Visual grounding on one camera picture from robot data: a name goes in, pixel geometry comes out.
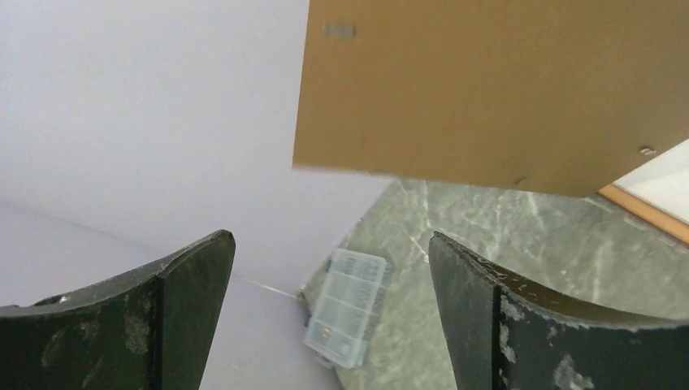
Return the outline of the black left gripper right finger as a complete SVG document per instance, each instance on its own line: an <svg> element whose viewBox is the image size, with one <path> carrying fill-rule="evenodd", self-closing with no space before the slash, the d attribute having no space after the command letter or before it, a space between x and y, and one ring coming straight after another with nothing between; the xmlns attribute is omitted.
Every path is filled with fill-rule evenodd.
<svg viewBox="0 0 689 390"><path fill-rule="evenodd" d="M441 232L428 256L458 388L687 388L687 321L567 296Z"/></svg>

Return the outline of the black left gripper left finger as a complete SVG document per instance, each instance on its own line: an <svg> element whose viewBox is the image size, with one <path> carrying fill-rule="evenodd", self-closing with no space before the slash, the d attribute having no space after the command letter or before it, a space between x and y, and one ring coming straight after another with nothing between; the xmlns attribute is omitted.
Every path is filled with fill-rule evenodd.
<svg viewBox="0 0 689 390"><path fill-rule="evenodd" d="M235 252L219 230L87 287L2 307L2 388L199 388Z"/></svg>

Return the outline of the sunset landscape photo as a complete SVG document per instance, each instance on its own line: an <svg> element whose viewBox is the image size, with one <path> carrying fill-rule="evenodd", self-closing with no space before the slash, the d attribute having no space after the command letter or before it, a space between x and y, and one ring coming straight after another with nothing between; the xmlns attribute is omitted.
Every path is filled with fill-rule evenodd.
<svg viewBox="0 0 689 390"><path fill-rule="evenodd" d="M688 223L688 158L688 140L685 140L614 184Z"/></svg>

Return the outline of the brown cardboard backing board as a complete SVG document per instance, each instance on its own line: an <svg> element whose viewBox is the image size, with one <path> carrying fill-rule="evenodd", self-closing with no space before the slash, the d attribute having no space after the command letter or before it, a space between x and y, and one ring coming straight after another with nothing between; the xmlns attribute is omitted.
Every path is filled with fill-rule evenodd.
<svg viewBox="0 0 689 390"><path fill-rule="evenodd" d="M313 1L292 163L586 197L688 137L685 1Z"/></svg>

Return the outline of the orange wooden picture frame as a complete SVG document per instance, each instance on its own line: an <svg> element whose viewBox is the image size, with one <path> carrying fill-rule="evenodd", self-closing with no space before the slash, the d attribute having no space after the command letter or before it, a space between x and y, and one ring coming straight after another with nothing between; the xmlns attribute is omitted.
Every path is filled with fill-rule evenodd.
<svg viewBox="0 0 689 390"><path fill-rule="evenodd" d="M646 223L672 236L674 239L688 245L688 223L678 219L651 203L636 197L632 193L609 184L598 191L598 194L617 206L632 213Z"/></svg>

